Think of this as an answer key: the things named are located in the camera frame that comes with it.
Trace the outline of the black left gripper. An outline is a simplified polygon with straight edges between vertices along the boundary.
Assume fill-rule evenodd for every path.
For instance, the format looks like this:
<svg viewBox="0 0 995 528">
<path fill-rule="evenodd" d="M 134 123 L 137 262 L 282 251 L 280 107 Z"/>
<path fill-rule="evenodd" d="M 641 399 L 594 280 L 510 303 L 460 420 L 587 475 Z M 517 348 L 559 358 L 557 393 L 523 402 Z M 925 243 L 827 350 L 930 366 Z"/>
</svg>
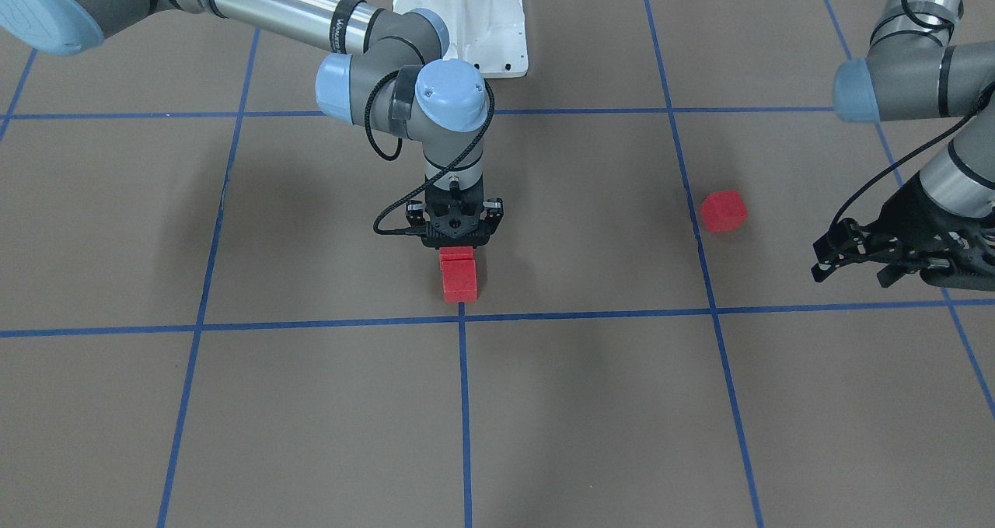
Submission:
<svg viewBox="0 0 995 528">
<path fill-rule="evenodd" d="M 927 197 L 918 178 L 882 205 L 878 219 L 866 226 L 836 221 L 812 248 L 816 283 L 843 266 L 873 262 L 882 265 L 875 277 L 885 289 L 916 274 L 935 287 L 994 290 L 993 213 L 968 219 L 946 212 Z"/>
</svg>

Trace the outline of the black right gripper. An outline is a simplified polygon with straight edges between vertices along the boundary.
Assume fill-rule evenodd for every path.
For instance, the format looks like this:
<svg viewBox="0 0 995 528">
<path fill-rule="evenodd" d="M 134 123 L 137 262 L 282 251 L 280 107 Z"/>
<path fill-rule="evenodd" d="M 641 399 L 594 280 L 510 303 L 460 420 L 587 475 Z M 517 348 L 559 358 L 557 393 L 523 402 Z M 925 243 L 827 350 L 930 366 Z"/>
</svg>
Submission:
<svg viewBox="0 0 995 528">
<path fill-rule="evenodd" d="M 501 198 L 484 198 L 484 181 L 468 189 L 428 187 L 423 201 L 406 202 L 409 233 L 432 249 L 486 245 L 504 217 Z"/>
</svg>

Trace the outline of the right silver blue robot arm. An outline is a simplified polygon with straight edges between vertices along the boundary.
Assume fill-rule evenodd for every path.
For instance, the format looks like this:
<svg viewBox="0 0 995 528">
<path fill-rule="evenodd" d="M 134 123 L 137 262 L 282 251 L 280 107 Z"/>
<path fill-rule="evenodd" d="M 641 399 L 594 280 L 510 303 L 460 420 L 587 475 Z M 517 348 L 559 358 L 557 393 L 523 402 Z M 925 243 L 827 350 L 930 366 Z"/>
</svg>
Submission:
<svg viewBox="0 0 995 528">
<path fill-rule="evenodd" d="M 416 236 L 433 249 L 486 245 L 504 203 L 486 198 L 483 137 L 495 98 L 480 70 L 445 59 L 448 28 L 429 9 L 403 14 L 364 0 L 2 0 L 2 28 L 40 52 L 72 56 L 156 13 L 208 13 L 326 53 L 314 79 L 321 113 L 359 125 L 377 156 L 376 132 L 422 145 L 422 184 L 387 207 L 407 226 L 382 236 Z"/>
</svg>

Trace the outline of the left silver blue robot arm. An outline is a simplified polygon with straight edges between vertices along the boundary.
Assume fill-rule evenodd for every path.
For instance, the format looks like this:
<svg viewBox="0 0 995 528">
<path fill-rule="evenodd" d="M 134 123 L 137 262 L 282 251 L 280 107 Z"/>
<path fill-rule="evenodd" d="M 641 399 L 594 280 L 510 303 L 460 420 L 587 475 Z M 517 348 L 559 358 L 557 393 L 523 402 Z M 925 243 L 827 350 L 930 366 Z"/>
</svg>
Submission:
<svg viewBox="0 0 995 528">
<path fill-rule="evenodd" d="M 868 54 L 836 70 L 833 102 L 846 123 L 956 118 L 941 146 L 861 226 L 836 213 L 813 244 L 811 269 L 882 266 L 886 288 L 907 275 L 948 289 L 993 290 L 993 43 L 953 45 L 962 0 L 888 0 Z"/>
</svg>

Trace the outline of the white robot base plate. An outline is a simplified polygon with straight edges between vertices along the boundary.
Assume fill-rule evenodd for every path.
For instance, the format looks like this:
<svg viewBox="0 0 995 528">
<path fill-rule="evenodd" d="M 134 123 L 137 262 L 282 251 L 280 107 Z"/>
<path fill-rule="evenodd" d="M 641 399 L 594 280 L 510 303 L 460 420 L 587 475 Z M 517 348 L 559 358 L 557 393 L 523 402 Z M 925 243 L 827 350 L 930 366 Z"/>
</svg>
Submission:
<svg viewBox="0 0 995 528">
<path fill-rule="evenodd" d="M 525 0 L 392 0 L 393 11 L 429 9 L 449 32 L 445 59 L 466 61 L 486 79 L 527 75 Z"/>
</svg>

